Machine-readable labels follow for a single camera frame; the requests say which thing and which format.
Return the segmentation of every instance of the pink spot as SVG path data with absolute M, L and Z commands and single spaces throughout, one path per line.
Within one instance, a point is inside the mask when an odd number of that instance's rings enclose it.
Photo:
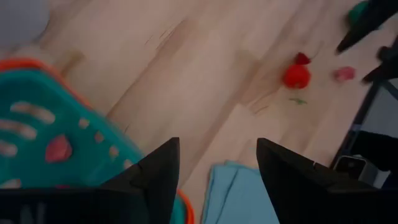
M 0 189 L 18 189 L 21 187 L 20 179 L 7 180 L 0 185 Z
M 58 188 L 58 189 L 68 189 L 68 188 L 70 188 L 70 186 L 69 186 L 69 185 L 63 185 L 63 184 L 58 184 L 58 185 L 55 186 L 55 188 Z
M 344 82 L 347 80 L 352 80 L 355 77 L 355 68 L 353 67 L 341 67 L 335 72 L 335 79 L 338 82 Z
M 45 161 L 48 163 L 62 162 L 72 154 L 72 147 L 64 134 L 50 141 L 45 149 Z

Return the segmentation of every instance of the laundry basket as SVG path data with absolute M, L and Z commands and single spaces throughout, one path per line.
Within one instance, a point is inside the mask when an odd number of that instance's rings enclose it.
M 20 188 L 94 187 L 142 159 L 137 146 L 41 62 L 0 62 L 0 184 Z M 44 159 L 48 143 L 67 136 L 73 156 Z M 188 199 L 178 191 L 171 223 L 193 223 Z

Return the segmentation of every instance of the teal plastic basket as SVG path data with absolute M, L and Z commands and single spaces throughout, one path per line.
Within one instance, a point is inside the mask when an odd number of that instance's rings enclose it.
M 0 124 L 17 124 L 11 128 L 0 125 L 0 146 L 17 149 L 12 156 L 0 156 L 0 183 L 17 179 L 23 189 L 99 186 L 143 157 L 129 138 L 82 105 L 45 71 L 24 68 L 1 72 L 0 96 Z M 14 110 L 16 105 L 30 105 L 36 111 L 42 108 L 54 119 L 39 119 L 30 113 L 32 110 Z M 71 144 L 72 155 L 63 162 L 46 162 L 48 143 L 62 134 Z M 171 223 L 184 223 L 184 210 L 177 197 Z

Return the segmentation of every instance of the red tomato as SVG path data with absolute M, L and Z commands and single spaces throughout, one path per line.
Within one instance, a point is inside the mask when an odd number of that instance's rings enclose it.
M 291 65 L 286 70 L 283 82 L 289 88 L 305 88 L 311 80 L 311 74 L 304 65 Z

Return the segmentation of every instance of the pink object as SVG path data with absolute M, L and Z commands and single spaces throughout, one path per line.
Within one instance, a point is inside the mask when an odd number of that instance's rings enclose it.
M 338 82 L 344 82 L 347 80 L 352 80 L 355 77 L 355 68 L 353 67 L 341 67 L 335 72 L 335 79 Z
M 58 188 L 58 189 L 68 189 L 68 188 L 70 188 L 70 186 L 69 186 L 69 185 L 58 184 L 58 185 L 55 186 L 55 188 Z
M 45 149 L 45 161 L 48 163 L 62 162 L 72 155 L 72 147 L 64 134 L 50 141 Z

